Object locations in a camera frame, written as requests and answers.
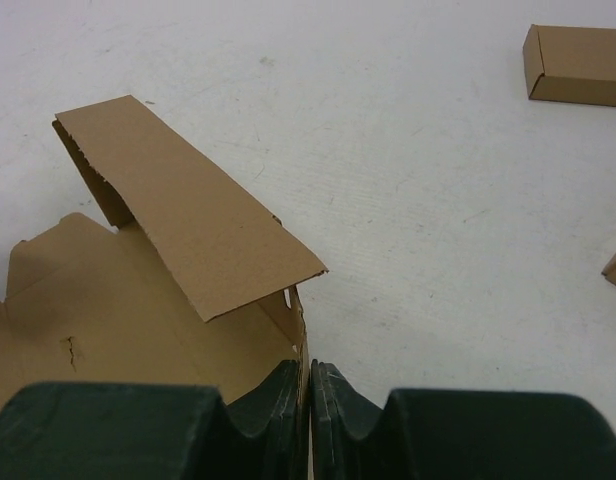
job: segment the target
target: cardboard fold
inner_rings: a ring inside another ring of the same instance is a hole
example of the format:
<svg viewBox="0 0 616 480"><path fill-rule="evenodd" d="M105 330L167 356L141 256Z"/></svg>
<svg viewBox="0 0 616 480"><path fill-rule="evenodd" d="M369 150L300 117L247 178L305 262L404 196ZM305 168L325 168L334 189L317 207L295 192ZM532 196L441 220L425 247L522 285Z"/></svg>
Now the cardboard fold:
<svg viewBox="0 0 616 480"><path fill-rule="evenodd" d="M263 205L133 97L56 117L110 223L137 221L204 321L326 271Z"/></svg>
<svg viewBox="0 0 616 480"><path fill-rule="evenodd" d="M110 235L101 225L72 213L62 218L57 227L35 237L34 242L19 242L10 252L7 297L14 297L87 254L82 237L100 243Z"/></svg>
<svg viewBox="0 0 616 480"><path fill-rule="evenodd" d="M544 75L544 62L541 58L541 45L539 44L538 27L533 25L528 31L528 36L523 48L524 64L526 65L526 88L531 97L539 79Z"/></svg>

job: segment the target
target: black object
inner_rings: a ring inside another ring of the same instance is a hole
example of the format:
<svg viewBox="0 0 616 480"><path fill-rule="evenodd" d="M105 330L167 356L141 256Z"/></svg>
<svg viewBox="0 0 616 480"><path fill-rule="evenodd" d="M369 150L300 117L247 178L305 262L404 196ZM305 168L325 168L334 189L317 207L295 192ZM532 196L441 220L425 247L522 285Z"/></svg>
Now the black object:
<svg viewBox="0 0 616 480"><path fill-rule="evenodd" d="M297 378L284 361L229 407L212 387L28 386L0 413L0 480L305 479Z"/></svg>
<svg viewBox="0 0 616 480"><path fill-rule="evenodd" d="M586 401L394 390L382 411L312 364L315 480L616 480L616 437Z"/></svg>

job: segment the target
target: concrete floor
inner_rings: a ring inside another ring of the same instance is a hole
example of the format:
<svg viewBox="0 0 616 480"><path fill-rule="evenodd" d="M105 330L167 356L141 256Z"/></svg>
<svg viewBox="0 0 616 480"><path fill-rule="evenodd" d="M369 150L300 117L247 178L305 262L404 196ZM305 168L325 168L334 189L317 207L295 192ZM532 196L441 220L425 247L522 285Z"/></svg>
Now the concrete floor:
<svg viewBox="0 0 616 480"><path fill-rule="evenodd" d="M528 101L531 23L616 0L0 0L0 295L15 242L104 222L52 115L131 93L328 264L311 353L370 399L571 392L616 429L616 108Z"/></svg>

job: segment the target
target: cardboard box flap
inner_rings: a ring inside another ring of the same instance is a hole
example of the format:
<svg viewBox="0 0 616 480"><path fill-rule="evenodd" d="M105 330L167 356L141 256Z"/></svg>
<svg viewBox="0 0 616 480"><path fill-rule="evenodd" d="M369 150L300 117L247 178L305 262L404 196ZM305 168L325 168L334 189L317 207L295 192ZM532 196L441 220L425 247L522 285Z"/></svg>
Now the cardboard box flap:
<svg viewBox="0 0 616 480"><path fill-rule="evenodd" d="M616 82L616 29L534 27L546 76Z"/></svg>
<svg viewBox="0 0 616 480"><path fill-rule="evenodd" d="M326 271L246 190L131 96L57 114L109 221L137 221L204 321Z"/></svg>
<svg viewBox="0 0 616 480"><path fill-rule="evenodd" d="M110 232L79 213L71 213L59 226L22 241L10 252L6 298L42 281L84 254L83 238L101 242Z"/></svg>
<svg viewBox="0 0 616 480"><path fill-rule="evenodd" d="M532 95L537 82L544 75L544 62L541 58L541 45L539 43L538 30L539 27L537 25L530 27L523 48L528 96Z"/></svg>

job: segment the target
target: crack in cardboard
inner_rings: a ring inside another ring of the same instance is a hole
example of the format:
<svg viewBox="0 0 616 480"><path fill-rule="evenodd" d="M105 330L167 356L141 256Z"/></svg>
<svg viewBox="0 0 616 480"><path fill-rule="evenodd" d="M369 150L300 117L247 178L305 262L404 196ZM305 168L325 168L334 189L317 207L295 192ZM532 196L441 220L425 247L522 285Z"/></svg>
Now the crack in cardboard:
<svg viewBox="0 0 616 480"><path fill-rule="evenodd" d="M70 336L67 337L64 341L68 342L68 352L70 353L70 366L76 372L77 367L75 366L75 345L73 343L73 340L75 340L75 337Z"/></svg>

